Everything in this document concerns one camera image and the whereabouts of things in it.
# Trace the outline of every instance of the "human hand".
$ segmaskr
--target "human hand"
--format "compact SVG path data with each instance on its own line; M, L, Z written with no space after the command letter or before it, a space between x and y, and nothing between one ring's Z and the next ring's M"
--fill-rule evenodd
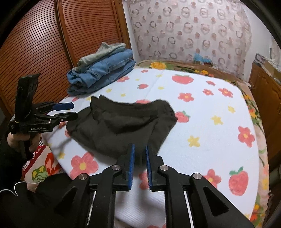
M7 137L7 142L11 148L15 149L17 152L20 152L19 141L28 141L29 140L30 141L29 151L34 152L39 145L40 139L41 139L41 134L37 134L37 135L35 135L35 137L30 139L29 134L23 134L23 133L11 134L11 132L10 132Z

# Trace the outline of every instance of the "patterned curtain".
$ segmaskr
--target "patterned curtain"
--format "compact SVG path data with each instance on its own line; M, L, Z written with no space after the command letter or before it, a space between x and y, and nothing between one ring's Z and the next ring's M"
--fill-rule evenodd
M140 58L191 62L195 53L239 76L251 27L237 0L128 0Z

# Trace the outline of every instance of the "black shorts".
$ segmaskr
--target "black shorts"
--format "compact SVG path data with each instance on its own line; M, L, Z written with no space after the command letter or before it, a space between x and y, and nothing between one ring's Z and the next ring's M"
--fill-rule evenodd
M177 118L167 101L148 104L118 103L104 96L92 97L89 107L69 121L66 129L73 139L101 154L119 158L128 144L135 144L135 155L150 144L154 154L176 124Z

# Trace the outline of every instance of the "wooden slat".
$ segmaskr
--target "wooden slat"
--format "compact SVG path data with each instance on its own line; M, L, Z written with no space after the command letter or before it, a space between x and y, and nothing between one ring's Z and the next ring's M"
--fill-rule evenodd
M18 78L42 73L34 102L66 96L70 69L53 0L41 0L16 25L0 49L0 96L12 115Z
M77 60L96 52L102 42L122 42L111 0L62 0L62 7Z

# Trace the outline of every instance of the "wooden cabinet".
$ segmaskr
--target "wooden cabinet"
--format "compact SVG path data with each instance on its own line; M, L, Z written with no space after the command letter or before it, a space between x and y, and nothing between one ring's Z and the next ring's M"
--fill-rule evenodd
M270 161L281 152L281 85L255 63L250 84L262 119Z
M39 1L0 49L0 108L11 117L19 77L35 73L42 75L34 103L60 101L67 72L102 42L131 48L121 0Z

